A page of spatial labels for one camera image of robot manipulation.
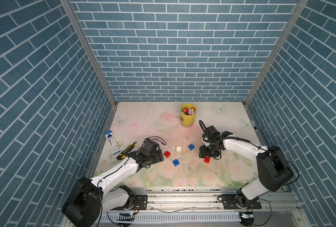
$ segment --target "brick wall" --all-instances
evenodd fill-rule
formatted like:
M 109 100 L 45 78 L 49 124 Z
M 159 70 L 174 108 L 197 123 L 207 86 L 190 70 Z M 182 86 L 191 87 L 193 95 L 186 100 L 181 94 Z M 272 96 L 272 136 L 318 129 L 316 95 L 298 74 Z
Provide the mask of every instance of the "brick wall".
M 336 226 L 336 0 L 308 2 L 249 109 L 299 168 L 311 225 Z
M 0 227 L 61 223 L 110 109 L 59 0 L 0 0 Z
M 297 2 L 87 1 L 72 2 L 117 101 L 243 101 Z

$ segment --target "red lego brick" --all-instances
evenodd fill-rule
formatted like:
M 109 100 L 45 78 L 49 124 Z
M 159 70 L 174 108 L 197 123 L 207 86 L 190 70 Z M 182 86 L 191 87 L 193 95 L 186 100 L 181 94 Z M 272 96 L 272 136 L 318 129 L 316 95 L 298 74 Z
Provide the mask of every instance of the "red lego brick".
M 210 158 L 209 157 L 206 157 L 205 160 L 204 160 L 205 163 L 209 163 L 210 162 Z
M 166 156 L 167 158 L 169 158 L 169 156 L 170 156 L 170 152 L 166 151 L 166 152 L 164 153 L 164 156 Z

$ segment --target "blue lego brick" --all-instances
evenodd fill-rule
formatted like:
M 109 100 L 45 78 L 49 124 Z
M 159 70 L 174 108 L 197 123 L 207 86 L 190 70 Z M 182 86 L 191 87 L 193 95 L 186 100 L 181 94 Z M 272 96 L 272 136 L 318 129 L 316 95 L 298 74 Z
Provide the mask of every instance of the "blue lego brick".
M 188 146 L 188 148 L 189 148 L 190 150 L 193 150 L 193 149 L 194 149 L 193 144 L 190 144 L 190 145 Z
M 178 166 L 178 165 L 179 165 L 179 161 L 178 161 L 177 159 L 175 159 L 175 160 L 173 161 L 173 165 L 174 165 L 174 166 Z

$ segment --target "cardboard box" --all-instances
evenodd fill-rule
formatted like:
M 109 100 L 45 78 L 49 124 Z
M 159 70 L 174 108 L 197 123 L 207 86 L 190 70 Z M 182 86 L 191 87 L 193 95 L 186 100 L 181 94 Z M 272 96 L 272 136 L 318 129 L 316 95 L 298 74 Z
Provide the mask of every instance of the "cardboard box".
M 105 137 L 107 140 L 107 143 L 109 144 L 111 148 L 111 152 L 114 154 L 118 151 L 120 151 L 119 147 L 117 146 L 117 143 L 115 141 L 114 135 L 112 134 L 112 131 L 105 132 Z

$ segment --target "vent slot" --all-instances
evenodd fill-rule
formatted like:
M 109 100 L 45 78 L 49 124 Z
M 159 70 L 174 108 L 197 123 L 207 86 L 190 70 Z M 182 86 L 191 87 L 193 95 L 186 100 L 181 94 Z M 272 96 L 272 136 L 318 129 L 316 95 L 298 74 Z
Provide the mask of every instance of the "vent slot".
M 185 212 L 184 214 L 166 214 L 163 212 L 139 213 L 135 215 L 134 221 L 124 221 L 129 217 L 120 216 L 119 213 L 110 213 L 110 219 L 119 223 L 135 224 L 162 224 L 180 222 L 240 222 L 241 219 L 237 212 Z M 106 213 L 102 214 L 101 223 L 109 223 Z

